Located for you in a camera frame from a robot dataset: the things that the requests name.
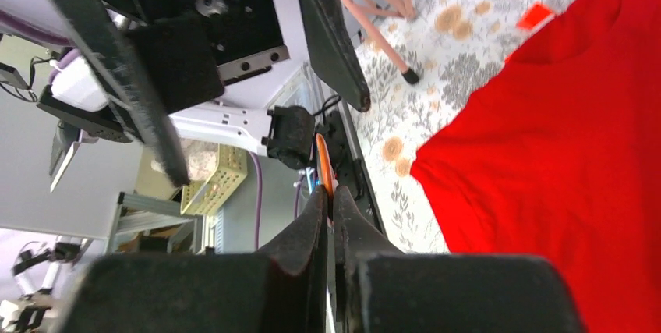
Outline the red shirt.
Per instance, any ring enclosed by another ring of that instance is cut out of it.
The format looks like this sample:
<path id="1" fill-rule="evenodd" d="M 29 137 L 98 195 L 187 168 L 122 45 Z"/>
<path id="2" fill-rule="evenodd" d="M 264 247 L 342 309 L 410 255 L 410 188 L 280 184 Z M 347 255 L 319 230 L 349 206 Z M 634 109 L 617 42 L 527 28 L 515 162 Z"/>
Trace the red shirt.
<path id="1" fill-rule="evenodd" d="M 588 331 L 659 331 L 660 0 L 575 0 L 411 174 L 451 252 L 545 257 Z"/>

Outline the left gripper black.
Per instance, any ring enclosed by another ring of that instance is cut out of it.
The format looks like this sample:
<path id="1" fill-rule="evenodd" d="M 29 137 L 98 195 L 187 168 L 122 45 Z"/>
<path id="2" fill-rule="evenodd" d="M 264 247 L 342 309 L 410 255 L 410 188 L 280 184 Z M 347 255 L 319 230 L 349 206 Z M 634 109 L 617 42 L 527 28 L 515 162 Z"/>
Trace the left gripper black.
<path id="1" fill-rule="evenodd" d="M 128 40 L 102 1 L 129 20 Z M 126 110 L 172 184 L 187 185 L 185 156 L 168 113 L 217 99 L 226 86 L 289 59 L 274 2 L 102 1 L 49 0 L 74 45 L 108 84 L 108 100 Z M 370 91 L 341 0 L 299 2 L 313 71 L 348 105 L 367 112 Z"/>

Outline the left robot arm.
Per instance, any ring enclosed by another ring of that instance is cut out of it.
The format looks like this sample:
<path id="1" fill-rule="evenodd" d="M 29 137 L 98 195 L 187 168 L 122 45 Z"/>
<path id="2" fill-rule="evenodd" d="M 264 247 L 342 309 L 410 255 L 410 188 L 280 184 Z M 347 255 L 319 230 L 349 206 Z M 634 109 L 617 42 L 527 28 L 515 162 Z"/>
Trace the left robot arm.
<path id="1" fill-rule="evenodd" d="M 369 89 L 341 0 L 295 0 L 313 71 L 353 108 Z M 228 85 L 290 56 L 273 0 L 1 0 L 1 32 L 58 53 L 37 106 L 67 154 L 102 138 L 149 147 L 189 183 L 181 138 L 240 147 L 292 169 L 313 161 L 315 116 L 300 106 L 234 108 Z"/>

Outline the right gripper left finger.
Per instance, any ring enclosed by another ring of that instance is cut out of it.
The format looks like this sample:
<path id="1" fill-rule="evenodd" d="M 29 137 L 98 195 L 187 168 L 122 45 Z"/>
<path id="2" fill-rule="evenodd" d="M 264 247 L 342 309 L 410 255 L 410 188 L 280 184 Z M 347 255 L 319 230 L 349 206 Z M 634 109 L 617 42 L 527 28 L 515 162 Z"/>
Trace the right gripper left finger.
<path id="1" fill-rule="evenodd" d="M 327 210 L 302 213 L 252 253 L 116 254 L 94 261 L 66 303 L 62 332 L 322 332 Z"/>

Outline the round orange white brooch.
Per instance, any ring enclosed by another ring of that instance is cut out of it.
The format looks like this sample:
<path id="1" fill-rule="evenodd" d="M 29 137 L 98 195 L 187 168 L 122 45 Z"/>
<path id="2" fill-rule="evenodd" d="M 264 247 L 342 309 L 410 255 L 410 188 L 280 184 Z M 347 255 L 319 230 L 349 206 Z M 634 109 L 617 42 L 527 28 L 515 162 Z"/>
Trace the round orange white brooch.
<path id="1" fill-rule="evenodd" d="M 317 154 L 317 164 L 318 164 L 318 175 L 320 184 L 324 186 L 324 189 L 327 191 L 328 195 L 328 221 L 329 226 L 333 226 L 333 197 L 334 197 L 334 188 L 337 185 L 335 180 L 335 173 L 331 164 L 331 157 L 329 150 L 327 148 L 327 142 L 324 139 L 322 134 L 315 135 L 315 144 L 316 144 L 316 154 Z"/>

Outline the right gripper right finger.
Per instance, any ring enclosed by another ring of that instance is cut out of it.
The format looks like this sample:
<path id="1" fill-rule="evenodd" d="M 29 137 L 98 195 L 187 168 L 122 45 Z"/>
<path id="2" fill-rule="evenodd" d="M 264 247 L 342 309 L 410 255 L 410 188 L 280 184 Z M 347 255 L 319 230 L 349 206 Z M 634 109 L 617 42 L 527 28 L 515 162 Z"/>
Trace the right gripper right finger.
<path id="1" fill-rule="evenodd" d="M 333 194 L 335 317 L 345 332 L 583 332 L 568 287 L 540 257 L 404 253 Z"/>

